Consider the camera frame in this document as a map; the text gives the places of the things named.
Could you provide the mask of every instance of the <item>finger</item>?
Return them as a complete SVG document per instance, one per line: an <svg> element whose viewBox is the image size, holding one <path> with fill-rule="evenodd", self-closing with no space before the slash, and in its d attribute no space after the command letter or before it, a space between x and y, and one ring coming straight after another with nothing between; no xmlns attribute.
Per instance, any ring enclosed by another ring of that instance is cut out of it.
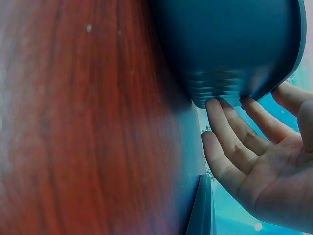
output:
<svg viewBox="0 0 313 235"><path fill-rule="evenodd" d="M313 93L284 82L272 92L272 96L279 105L296 116L301 104L305 100L313 98Z"/></svg>
<svg viewBox="0 0 313 235"><path fill-rule="evenodd" d="M307 153L313 153L313 99L307 99L299 108L299 129Z"/></svg>
<svg viewBox="0 0 313 235"><path fill-rule="evenodd" d="M206 110L212 131L217 136L225 155L244 174L249 174L258 156L240 142L229 126L218 100L212 99L208 101Z"/></svg>
<svg viewBox="0 0 313 235"><path fill-rule="evenodd" d="M245 147L261 156L271 143L259 136L225 100L219 99L230 127Z"/></svg>
<svg viewBox="0 0 313 235"><path fill-rule="evenodd" d="M225 156L223 149L213 132L207 131L202 135L204 153L214 177L233 197L246 177Z"/></svg>
<svg viewBox="0 0 313 235"><path fill-rule="evenodd" d="M274 144L278 144L288 135L296 133L290 127L272 116L255 100L245 98L241 99L240 102L264 135Z"/></svg>

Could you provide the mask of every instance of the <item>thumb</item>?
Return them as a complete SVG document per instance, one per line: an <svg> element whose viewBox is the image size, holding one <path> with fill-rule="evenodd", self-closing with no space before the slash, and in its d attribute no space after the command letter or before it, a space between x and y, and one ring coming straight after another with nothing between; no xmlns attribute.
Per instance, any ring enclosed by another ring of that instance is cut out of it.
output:
<svg viewBox="0 0 313 235"><path fill-rule="evenodd" d="M298 125L307 153L313 153L313 98L304 101L298 111Z"/></svg>

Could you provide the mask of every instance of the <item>palm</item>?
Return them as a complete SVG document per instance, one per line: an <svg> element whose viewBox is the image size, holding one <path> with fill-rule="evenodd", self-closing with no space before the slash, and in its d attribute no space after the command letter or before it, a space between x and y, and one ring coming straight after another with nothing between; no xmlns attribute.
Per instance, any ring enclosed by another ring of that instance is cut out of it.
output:
<svg viewBox="0 0 313 235"><path fill-rule="evenodd" d="M215 177L253 216L312 232L313 128L304 124L313 122L313 101L311 109L301 111L304 115L299 109L313 95L301 91L297 99L302 101L294 101L288 94L290 90L299 91L283 85L274 98L298 115L301 134L280 123L257 102L242 101L268 141L257 135L224 100L212 100L207 111L213 133L206 132L203 143Z"/></svg>

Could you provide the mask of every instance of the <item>reddish-brown wood grain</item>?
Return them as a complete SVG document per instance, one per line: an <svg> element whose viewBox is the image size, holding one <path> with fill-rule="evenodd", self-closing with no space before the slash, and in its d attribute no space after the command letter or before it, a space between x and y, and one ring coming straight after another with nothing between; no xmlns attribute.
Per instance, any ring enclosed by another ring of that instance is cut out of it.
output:
<svg viewBox="0 0 313 235"><path fill-rule="evenodd" d="M146 0L0 0L0 234L185 231L195 109Z"/></svg>

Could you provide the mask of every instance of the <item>skin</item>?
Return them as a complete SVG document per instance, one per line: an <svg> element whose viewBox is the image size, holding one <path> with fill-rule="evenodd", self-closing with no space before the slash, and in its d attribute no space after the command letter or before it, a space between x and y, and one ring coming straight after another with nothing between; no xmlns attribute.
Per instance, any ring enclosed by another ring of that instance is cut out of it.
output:
<svg viewBox="0 0 313 235"><path fill-rule="evenodd" d="M313 233L313 93L283 83L272 96L297 116L300 133L242 99L264 139L226 101L212 99L206 103L212 132L202 135L205 156L215 178L251 215Z"/></svg>

